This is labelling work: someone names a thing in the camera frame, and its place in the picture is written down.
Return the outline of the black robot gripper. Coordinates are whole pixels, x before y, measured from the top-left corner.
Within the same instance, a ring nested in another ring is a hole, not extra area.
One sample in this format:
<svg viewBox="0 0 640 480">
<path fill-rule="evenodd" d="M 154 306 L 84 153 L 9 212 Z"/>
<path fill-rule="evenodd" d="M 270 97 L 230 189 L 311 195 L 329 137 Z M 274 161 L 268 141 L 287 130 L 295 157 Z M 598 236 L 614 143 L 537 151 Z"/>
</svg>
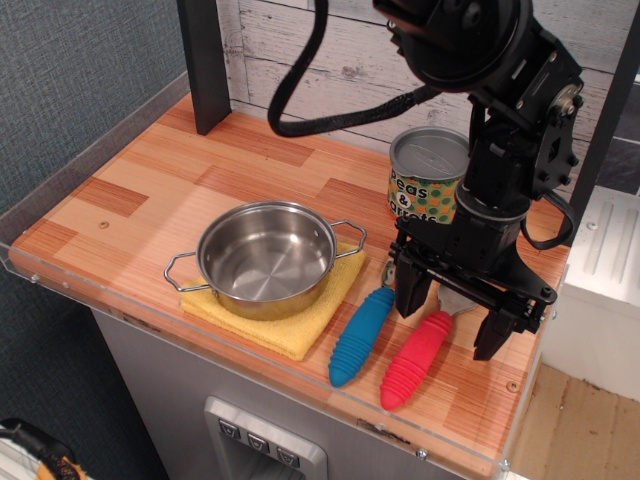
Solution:
<svg viewBox="0 0 640 480">
<path fill-rule="evenodd" d="M 521 259 L 517 241 L 544 251 L 557 247 L 558 238 L 531 235 L 530 206 L 499 211 L 460 200 L 449 224 L 399 217 L 390 247 L 399 314 L 414 314 L 437 281 L 488 310 L 474 341 L 476 361 L 491 360 L 513 332 L 537 332 L 557 293 Z"/>
</svg>

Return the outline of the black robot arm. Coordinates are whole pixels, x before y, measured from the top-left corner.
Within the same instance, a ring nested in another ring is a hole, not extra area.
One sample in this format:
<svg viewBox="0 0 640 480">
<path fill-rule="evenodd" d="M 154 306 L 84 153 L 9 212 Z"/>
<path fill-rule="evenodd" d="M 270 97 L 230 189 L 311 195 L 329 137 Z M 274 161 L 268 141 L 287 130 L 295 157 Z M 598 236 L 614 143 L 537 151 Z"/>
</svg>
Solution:
<svg viewBox="0 0 640 480">
<path fill-rule="evenodd" d="M 432 282 L 487 310 L 475 342 L 492 358 L 513 333 L 536 332 L 556 291 L 520 258 L 531 205 L 546 200 L 565 218 L 548 250 L 575 232 L 559 196 L 577 165 L 573 127 L 583 100 L 581 67 L 544 30 L 528 1 L 378 1 L 392 40 L 431 95 L 467 93 L 470 161 L 449 224 L 396 222 L 391 247 L 396 308 L 414 313 Z"/>
</svg>

